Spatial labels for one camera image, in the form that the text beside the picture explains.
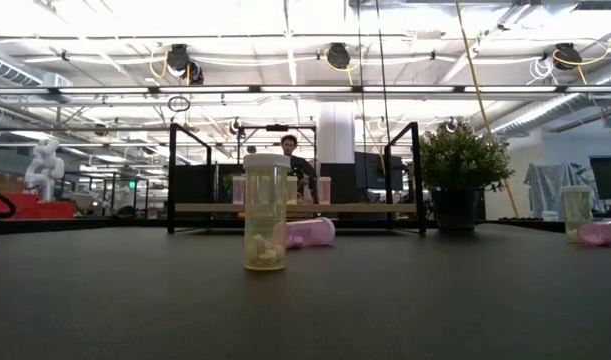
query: pink container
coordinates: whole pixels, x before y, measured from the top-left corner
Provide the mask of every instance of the pink container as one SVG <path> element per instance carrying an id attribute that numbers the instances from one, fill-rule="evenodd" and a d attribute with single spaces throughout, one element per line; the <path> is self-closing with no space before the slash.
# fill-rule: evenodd
<path id="1" fill-rule="evenodd" d="M 332 199 L 332 178 L 320 177 L 316 182 L 318 187 L 318 203 L 321 205 L 329 205 Z"/>
<path id="2" fill-rule="evenodd" d="M 336 228 L 327 218 L 317 218 L 305 221 L 287 223 L 287 249 L 297 249 L 310 246 L 332 246 Z"/>
<path id="3" fill-rule="evenodd" d="M 232 177 L 232 203 L 245 204 L 245 176 Z"/>
<path id="4" fill-rule="evenodd" d="M 588 222 L 578 227 L 578 239 L 590 246 L 611 245 L 611 219 Z"/>

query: white column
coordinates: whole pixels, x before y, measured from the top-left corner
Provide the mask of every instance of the white column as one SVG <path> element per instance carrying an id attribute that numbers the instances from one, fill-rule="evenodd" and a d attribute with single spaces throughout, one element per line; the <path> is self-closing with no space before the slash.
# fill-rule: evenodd
<path id="1" fill-rule="evenodd" d="M 318 119 L 318 161 L 323 164 L 354 163 L 354 106 L 323 103 Z"/>

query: computer monitor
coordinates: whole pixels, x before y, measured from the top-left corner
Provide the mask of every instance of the computer monitor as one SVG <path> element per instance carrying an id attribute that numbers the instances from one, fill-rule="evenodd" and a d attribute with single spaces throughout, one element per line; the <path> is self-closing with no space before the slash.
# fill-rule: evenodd
<path id="1" fill-rule="evenodd" d="M 611 156 L 590 156 L 589 163 L 594 172 L 598 198 L 611 200 Z"/>
<path id="2" fill-rule="evenodd" d="M 379 154 L 355 152 L 356 187 L 360 189 L 385 190 L 385 172 Z M 391 157 L 392 190 L 403 190 L 403 159 Z"/>

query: black plant pot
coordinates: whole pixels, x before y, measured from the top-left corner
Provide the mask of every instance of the black plant pot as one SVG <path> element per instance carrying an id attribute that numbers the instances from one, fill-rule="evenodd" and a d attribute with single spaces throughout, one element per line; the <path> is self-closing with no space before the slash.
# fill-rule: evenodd
<path id="1" fill-rule="evenodd" d="M 440 230 L 474 230 L 478 205 L 477 190 L 432 190 L 432 200 Z"/>

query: potted plant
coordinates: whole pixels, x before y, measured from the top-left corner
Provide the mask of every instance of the potted plant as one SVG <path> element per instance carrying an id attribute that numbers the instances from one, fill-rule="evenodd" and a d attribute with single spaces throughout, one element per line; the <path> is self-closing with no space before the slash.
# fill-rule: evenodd
<path id="1" fill-rule="evenodd" d="M 473 230 L 480 191 L 503 190 L 503 180 L 514 173 L 507 168 L 506 146 L 477 137 L 460 118 L 420 140 L 423 182 L 432 194 L 438 228 Z"/>

